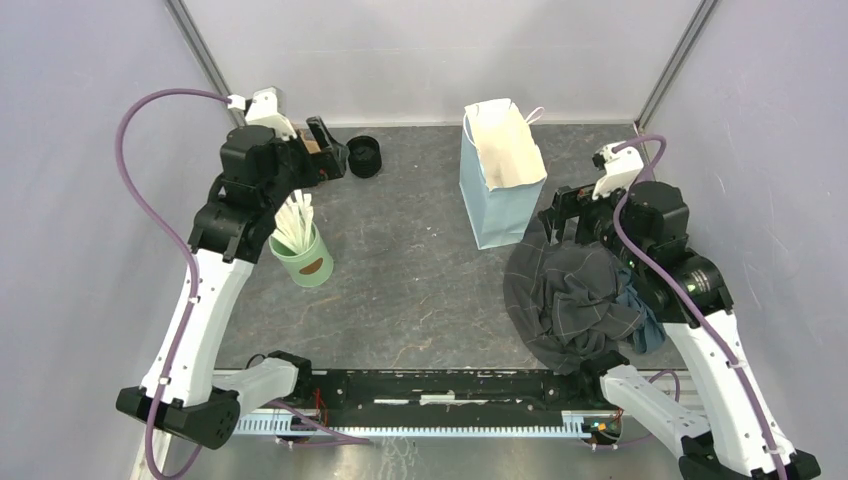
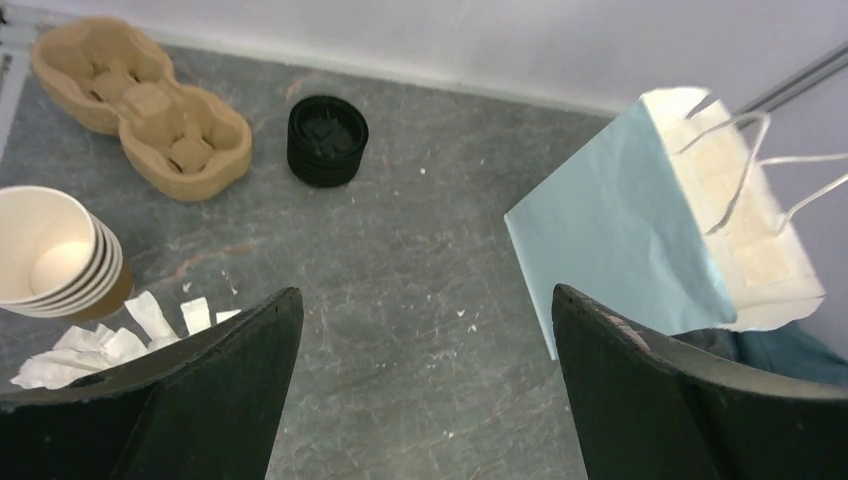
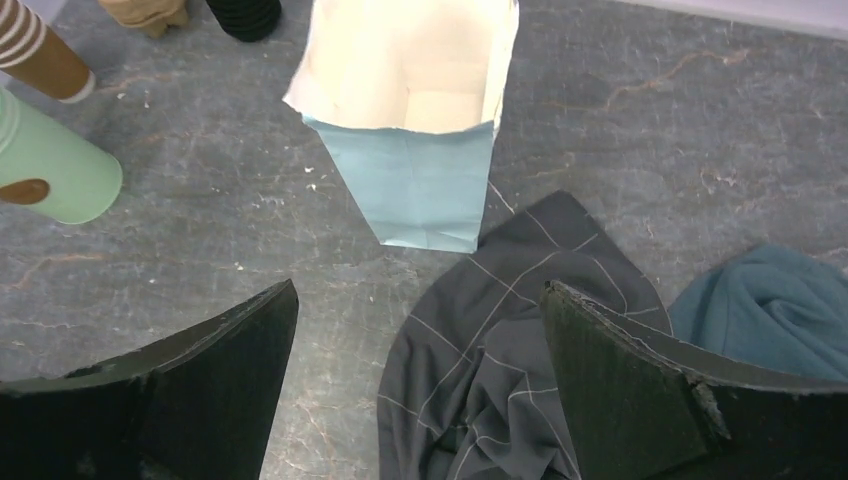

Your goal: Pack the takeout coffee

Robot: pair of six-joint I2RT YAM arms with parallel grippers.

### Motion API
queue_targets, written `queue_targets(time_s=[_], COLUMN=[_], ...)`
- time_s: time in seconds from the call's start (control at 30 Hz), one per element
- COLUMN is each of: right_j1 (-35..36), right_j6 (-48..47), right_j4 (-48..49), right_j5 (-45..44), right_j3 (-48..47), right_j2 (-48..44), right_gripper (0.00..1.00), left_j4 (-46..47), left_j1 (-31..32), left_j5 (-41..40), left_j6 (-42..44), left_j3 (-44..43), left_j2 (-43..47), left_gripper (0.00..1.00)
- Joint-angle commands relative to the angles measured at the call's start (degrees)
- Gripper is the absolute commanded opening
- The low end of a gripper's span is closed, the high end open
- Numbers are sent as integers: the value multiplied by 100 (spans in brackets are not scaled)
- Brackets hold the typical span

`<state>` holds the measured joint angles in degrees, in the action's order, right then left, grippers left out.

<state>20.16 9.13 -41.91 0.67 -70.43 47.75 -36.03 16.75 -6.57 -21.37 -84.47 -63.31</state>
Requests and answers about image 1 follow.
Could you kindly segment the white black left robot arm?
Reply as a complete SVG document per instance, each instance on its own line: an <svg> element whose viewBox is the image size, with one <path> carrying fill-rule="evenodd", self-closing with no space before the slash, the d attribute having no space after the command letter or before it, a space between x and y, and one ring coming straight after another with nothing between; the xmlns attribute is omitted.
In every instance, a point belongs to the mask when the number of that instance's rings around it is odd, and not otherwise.
<svg viewBox="0 0 848 480"><path fill-rule="evenodd" d="M213 379L235 301L275 227L275 214L295 190L346 172L345 147L323 119L313 116L306 124L320 148L316 153L301 138L285 140L266 126L228 133L220 149L222 172L195 214L185 245L192 262L181 304L141 384L119 392L118 411L140 421L152 417L156 428L215 450L242 417L271 401L297 408L312 399L310 361L282 351L219 382Z"/></svg>

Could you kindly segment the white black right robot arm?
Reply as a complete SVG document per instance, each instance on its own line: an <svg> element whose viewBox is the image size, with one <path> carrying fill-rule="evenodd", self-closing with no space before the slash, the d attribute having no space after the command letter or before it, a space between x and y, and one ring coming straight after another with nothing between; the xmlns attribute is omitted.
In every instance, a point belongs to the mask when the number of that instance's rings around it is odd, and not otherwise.
<svg viewBox="0 0 848 480"><path fill-rule="evenodd" d="M648 383L618 353L582 364L577 392L591 408L623 408L677 459L685 479L813 479L817 459L795 448L770 413L749 367L730 291L718 267L690 248L681 191L645 181L602 196L562 187L539 217L562 240L568 220L581 245L608 249L631 271L638 297L680 352L704 412Z"/></svg>

